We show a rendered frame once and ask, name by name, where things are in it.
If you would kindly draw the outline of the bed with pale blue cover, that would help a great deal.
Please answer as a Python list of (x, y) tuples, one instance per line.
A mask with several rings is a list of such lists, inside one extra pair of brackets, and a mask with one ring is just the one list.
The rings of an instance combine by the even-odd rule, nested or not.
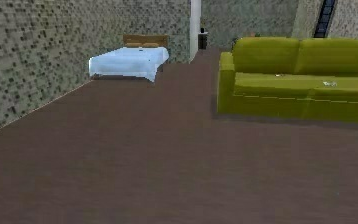
[[(89, 59), (89, 77), (91, 79), (102, 75), (142, 77), (155, 82), (158, 69), (170, 57), (168, 36), (124, 34), (123, 42), (123, 47)], [(158, 43), (160, 47), (129, 48), (125, 46), (126, 43)]]

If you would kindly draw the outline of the olive green sofa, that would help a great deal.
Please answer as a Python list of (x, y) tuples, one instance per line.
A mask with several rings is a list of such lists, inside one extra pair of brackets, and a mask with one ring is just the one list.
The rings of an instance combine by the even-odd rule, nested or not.
[(237, 40), (220, 55), (217, 112), (358, 122), (358, 39)]

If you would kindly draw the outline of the dark tall window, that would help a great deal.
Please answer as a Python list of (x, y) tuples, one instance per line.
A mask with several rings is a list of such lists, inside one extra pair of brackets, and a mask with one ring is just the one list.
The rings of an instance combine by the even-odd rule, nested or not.
[(323, 0), (313, 35), (314, 38), (325, 38), (327, 36), (336, 2), (337, 0)]

